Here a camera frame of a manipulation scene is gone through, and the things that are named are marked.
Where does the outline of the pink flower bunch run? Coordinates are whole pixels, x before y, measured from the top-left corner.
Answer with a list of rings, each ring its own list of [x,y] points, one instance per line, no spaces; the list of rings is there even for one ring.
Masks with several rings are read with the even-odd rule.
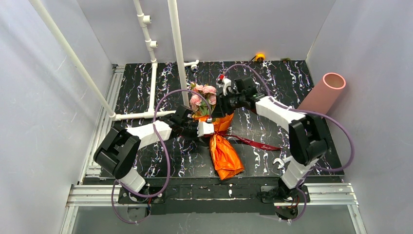
[[[211,85],[200,85],[194,82],[190,83],[190,90],[198,93],[192,94],[189,100],[190,107],[194,112],[195,117],[207,116],[216,106],[217,89]]]

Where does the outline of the dark red ribbon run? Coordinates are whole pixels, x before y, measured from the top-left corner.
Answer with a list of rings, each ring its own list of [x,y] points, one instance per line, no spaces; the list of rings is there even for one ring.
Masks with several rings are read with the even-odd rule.
[[[253,141],[253,140],[241,137],[241,136],[229,135],[229,134],[226,134],[222,131],[221,132],[216,132],[216,133],[220,136],[223,136],[223,137],[234,137],[234,138],[240,140],[241,142],[243,142],[244,144],[247,144],[247,145],[250,145],[252,147],[262,149],[262,150],[266,150],[266,151],[280,151],[281,150],[280,147],[276,147],[276,146],[256,142],[256,141]]]

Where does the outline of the orange wrapping paper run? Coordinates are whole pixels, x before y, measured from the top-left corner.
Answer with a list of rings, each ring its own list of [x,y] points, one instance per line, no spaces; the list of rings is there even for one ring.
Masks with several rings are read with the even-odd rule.
[[[220,180],[232,178],[244,170],[244,165],[236,150],[225,138],[233,117],[234,115],[231,114],[216,118],[212,122],[214,133],[201,137],[209,147],[213,166]]]

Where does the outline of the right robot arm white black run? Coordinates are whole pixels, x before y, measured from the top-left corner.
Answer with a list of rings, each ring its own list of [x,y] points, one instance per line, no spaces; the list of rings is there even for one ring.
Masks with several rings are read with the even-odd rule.
[[[222,92],[216,97],[213,118],[230,115],[238,108],[246,108],[285,129],[289,135],[292,158],[281,176],[281,187],[287,191],[296,188],[311,167],[330,149],[323,120],[313,114],[294,111],[273,97],[260,93],[250,77],[238,78],[235,84],[236,88],[232,89],[229,79],[218,79],[217,85]]]

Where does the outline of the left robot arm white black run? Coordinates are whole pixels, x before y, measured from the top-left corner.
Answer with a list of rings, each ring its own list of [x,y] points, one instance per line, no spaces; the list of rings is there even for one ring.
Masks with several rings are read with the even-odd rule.
[[[168,141],[180,136],[196,139],[201,136],[201,127],[199,121],[190,116],[189,108],[184,106],[151,124],[132,128],[113,126],[96,149],[93,160],[127,190],[137,194],[146,185],[133,168],[138,150],[161,139]]]

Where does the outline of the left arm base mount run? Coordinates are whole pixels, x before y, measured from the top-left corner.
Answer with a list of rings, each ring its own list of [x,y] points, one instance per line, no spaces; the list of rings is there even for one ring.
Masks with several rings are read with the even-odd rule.
[[[155,205],[162,205],[166,201],[166,192],[154,197],[141,197],[129,192],[125,188],[119,190],[117,204],[126,207],[126,215],[129,221],[140,221],[152,215]]]

